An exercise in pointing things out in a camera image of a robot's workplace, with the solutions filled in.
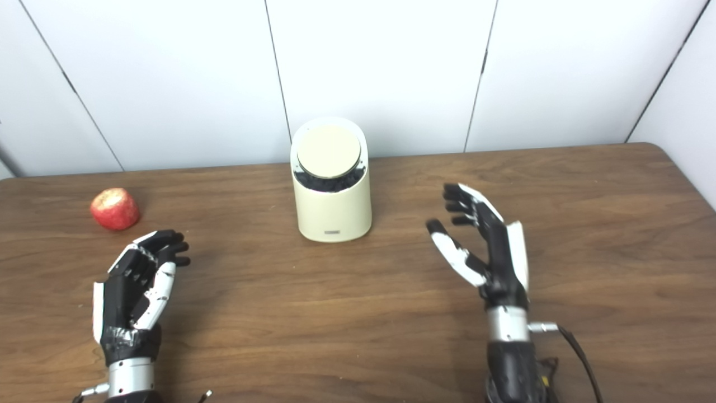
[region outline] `panel seam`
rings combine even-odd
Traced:
[[[465,145],[463,146],[463,153],[468,150],[468,141],[470,140],[470,129],[473,127],[473,120],[475,119],[475,106],[478,104],[478,94],[480,93],[480,83],[483,81],[483,75],[485,74],[485,65],[488,63],[488,53],[490,51],[490,39],[492,38],[492,30],[495,26],[495,16],[497,15],[497,7],[500,0],[495,0],[495,9],[493,10],[493,18],[490,21],[490,31],[488,32],[488,41],[485,43],[485,55],[483,56],[483,65],[480,67],[480,77],[478,78],[478,86],[475,89],[475,99],[473,101],[473,110],[470,113],[470,122],[468,123],[468,133],[465,136]]]
[[[65,80],[67,81],[67,84],[69,85],[69,88],[70,88],[70,89],[72,90],[72,92],[74,92],[74,94],[77,96],[77,99],[79,100],[79,103],[82,105],[82,107],[84,108],[84,111],[87,113],[87,116],[89,116],[89,119],[92,121],[92,124],[93,124],[93,125],[95,126],[95,128],[97,129],[97,132],[100,134],[100,137],[102,138],[102,141],[105,142],[105,145],[106,145],[107,148],[110,150],[110,153],[112,154],[112,157],[115,158],[115,161],[117,162],[117,165],[120,166],[120,169],[122,169],[122,171],[126,171],[125,167],[124,167],[124,166],[122,165],[122,163],[120,162],[120,159],[117,157],[117,154],[116,154],[115,151],[112,149],[112,146],[110,145],[110,142],[107,141],[107,138],[105,137],[105,134],[102,133],[102,130],[101,130],[100,127],[97,125],[97,121],[95,120],[95,117],[92,116],[92,114],[90,113],[90,110],[87,109],[87,106],[84,104],[84,101],[82,100],[82,97],[79,96],[79,93],[75,90],[74,85],[72,84],[72,82],[69,80],[69,77],[67,76],[67,73],[64,71],[64,69],[62,68],[62,65],[59,63],[59,60],[57,59],[57,56],[55,56],[54,52],[52,51],[52,48],[50,48],[49,44],[47,43],[47,40],[45,39],[44,35],[43,35],[42,32],[40,31],[40,28],[39,28],[39,27],[37,26],[37,24],[35,23],[35,20],[32,18],[32,15],[30,15],[30,12],[27,10],[27,7],[25,7],[25,3],[23,3],[22,0],[18,0],[18,2],[20,3],[20,6],[22,6],[22,9],[25,11],[25,14],[27,15],[27,18],[30,19],[30,22],[32,23],[32,26],[35,28],[35,31],[37,31],[37,34],[40,36],[40,39],[42,39],[42,43],[44,43],[45,47],[46,47],[47,50],[49,51],[50,55],[52,56],[52,59],[54,60],[54,62],[55,62],[55,64],[57,65],[57,67],[59,68],[59,71],[62,73],[62,75],[64,76]]]
[[[281,82],[281,71],[279,70],[279,57],[276,55],[276,44],[274,43],[274,30],[271,28],[271,17],[269,16],[269,3],[263,0],[266,7],[266,21],[268,22],[268,34],[271,36],[271,49],[274,51],[274,62],[276,63],[276,76],[279,78],[279,89],[281,91],[281,103],[284,105],[284,116],[286,118],[286,130],[289,132],[289,143],[293,144],[291,137],[291,125],[289,125],[289,111],[286,109],[286,97],[284,96],[284,84]]]
[[[644,106],[644,109],[642,109],[642,112],[639,114],[639,117],[637,118],[637,121],[634,123],[634,126],[632,126],[632,129],[629,131],[629,134],[626,135],[626,139],[624,140],[625,144],[629,142],[630,138],[632,138],[632,134],[634,134],[634,131],[637,129],[639,122],[642,121],[644,114],[646,113],[647,109],[649,109],[649,106],[652,104],[654,97],[659,92],[659,89],[662,87],[662,84],[664,83],[664,79],[666,79],[666,77],[669,75],[669,72],[671,71],[672,67],[674,66],[676,59],[681,54],[681,51],[684,49],[684,46],[686,45],[686,42],[691,37],[691,34],[694,32],[694,28],[696,28],[696,25],[699,24],[699,20],[701,20],[701,16],[704,15],[704,11],[706,11],[706,7],[709,6],[710,2],[711,2],[711,0],[706,0],[706,4],[704,4],[703,8],[701,8],[701,12],[699,13],[699,16],[696,17],[696,21],[694,21],[694,24],[691,26],[691,29],[689,29],[689,33],[686,34],[684,41],[681,42],[681,46],[679,46],[679,49],[676,51],[676,54],[674,54],[674,58],[672,59],[671,63],[669,63],[669,67],[667,67],[666,71],[664,71],[664,75],[662,76],[661,80],[659,80],[659,84],[657,84],[657,87],[654,89],[654,92],[652,92],[652,96],[649,97],[647,104]]]

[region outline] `white background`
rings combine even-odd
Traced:
[[[623,142],[702,1],[501,1],[468,151]]]
[[[372,156],[458,153],[495,2],[268,0],[291,132],[353,120]]]
[[[621,143],[704,3],[0,1],[0,158],[20,176],[286,161],[326,115],[373,156]],[[692,178],[713,171],[715,24],[632,138]]]
[[[716,208],[716,6],[709,5],[629,141],[657,144]]]
[[[120,166],[18,1],[0,1],[0,152],[19,175]]]
[[[125,169],[288,161],[262,1],[24,3]]]

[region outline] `apple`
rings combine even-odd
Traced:
[[[119,231],[131,227],[139,219],[139,209],[126,189],[111,188],[98,194],[89,210],[104,228]]]

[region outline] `round lid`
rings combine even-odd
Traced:
[[[298,157],[306,172],[335,178],[350,171],[360,157],[360,142],[350,130],[322,125],[307,131],[298,144]]]

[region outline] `cream cylindrical container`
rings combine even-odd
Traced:
[[[317,242],[365,235],[372,223],[368,148],[350,120],[318,118],[301,126],[291,145],[299,231]]]

